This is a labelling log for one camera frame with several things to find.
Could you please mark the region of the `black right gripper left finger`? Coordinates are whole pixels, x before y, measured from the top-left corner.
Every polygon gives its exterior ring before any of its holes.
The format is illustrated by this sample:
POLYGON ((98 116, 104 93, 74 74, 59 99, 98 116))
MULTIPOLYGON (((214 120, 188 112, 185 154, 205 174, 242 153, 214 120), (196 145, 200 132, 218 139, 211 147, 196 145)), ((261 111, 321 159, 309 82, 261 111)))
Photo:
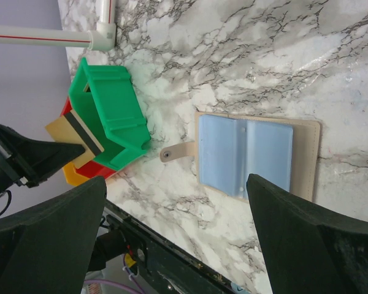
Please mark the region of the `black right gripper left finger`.
POLYGON ((0 293, 80 293, 106 193, 97 176, 0 218, 0 293))

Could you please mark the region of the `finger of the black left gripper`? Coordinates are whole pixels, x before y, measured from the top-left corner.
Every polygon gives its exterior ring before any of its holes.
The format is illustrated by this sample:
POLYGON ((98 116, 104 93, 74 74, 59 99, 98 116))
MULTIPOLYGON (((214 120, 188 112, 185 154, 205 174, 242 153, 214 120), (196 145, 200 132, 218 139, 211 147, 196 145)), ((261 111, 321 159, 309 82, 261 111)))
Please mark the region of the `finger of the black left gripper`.
POLYGON ((84 152, 83 146, 78 144, 24 138, 28 176, 26 187, 36 187, 48 180, 49 177, 84 152))

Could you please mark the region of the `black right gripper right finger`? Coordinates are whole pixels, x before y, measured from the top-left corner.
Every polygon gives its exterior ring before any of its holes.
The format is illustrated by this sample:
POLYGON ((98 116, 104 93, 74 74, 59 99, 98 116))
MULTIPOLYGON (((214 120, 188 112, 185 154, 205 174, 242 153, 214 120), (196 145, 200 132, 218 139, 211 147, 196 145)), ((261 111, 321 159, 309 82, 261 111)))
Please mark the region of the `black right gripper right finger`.
POLYGON ((368 293, 368 222, 256 174, 247 192, 273 293, 368 293))

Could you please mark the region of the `gold card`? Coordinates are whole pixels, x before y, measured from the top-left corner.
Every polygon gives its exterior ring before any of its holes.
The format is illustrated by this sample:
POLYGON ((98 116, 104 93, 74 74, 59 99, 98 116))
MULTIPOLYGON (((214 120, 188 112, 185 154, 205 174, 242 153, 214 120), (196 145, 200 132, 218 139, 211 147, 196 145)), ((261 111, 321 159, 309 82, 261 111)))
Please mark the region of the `gold card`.
POLYGON ((52 139, 58 143, 82 145, 84 152, 72 160, 75 168, 81 168, 105 149, 75 110, 71 110, 45 126, 52 139))

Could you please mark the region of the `beige card holder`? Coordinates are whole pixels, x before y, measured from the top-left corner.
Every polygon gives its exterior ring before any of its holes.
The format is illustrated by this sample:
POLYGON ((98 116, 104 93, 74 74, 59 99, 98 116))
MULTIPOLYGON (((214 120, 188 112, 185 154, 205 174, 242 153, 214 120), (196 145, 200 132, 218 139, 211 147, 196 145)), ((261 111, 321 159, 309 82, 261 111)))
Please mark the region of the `beige card holder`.
POLYGON ((161 162, 193 157, 199 184, 244 202, 250 174, 313 200, 318 121, 197 112, 195 133, 194 141, 162 149, 161 162))

